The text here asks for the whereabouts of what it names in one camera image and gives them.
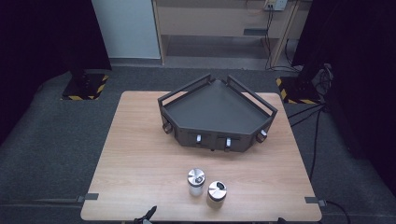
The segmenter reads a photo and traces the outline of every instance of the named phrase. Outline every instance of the metal cup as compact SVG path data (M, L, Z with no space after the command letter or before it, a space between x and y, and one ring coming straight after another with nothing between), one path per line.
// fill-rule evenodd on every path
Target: metal cup
M221 208L227 195L227 187L220 181L212 182L207 190L207 204L212 208Z
M187 175L189 192L192 196L199 196L204 192L205 173L201 169L194 168Z

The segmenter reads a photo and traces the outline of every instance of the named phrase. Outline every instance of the yellow black warning tape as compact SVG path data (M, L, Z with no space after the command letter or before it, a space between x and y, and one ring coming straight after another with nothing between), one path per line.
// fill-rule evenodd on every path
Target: yellow black warning tape
M96 100L100 94L103 91L103 88L105 87L105 84L107 82L108 76L104 76L101 82L101 85L99 86L97 92L95 95L90 95L90 96L83 96L83 95L69 95L69 96L62 96L61 100Z
M276 85L279 87L280 96L282 98L283 103L285 104L320 104L320 100L311 100L311 99L290 99L286 89L283 86L282 79L276 79Z

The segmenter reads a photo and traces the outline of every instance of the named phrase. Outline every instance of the wall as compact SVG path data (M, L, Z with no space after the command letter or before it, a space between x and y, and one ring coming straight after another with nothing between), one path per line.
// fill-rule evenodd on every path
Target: wall
M160 59L149 0L92 0L109 58Z

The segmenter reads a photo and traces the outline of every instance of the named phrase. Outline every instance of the black curtain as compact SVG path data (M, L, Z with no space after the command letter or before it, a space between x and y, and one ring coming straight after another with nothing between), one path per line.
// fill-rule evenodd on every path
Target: black curtain
M293 64L315 59L332 65L332 87L325 100L340 134L350 152L369 159L396 195L393 9L387 0L375 1L375 7L368 0L315 0Z
M111 70L90 0L1 1L0 60L0 144L43 82L76 68Z

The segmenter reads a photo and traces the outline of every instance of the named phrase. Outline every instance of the electrical outlet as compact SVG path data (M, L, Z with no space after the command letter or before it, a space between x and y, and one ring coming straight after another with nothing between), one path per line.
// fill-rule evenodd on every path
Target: electrical outlet
M265 10L269 11L270 6L272 6L272 9L274 11L283 11L283 10L285 10L287 3L288 3L288 0L268 0Z

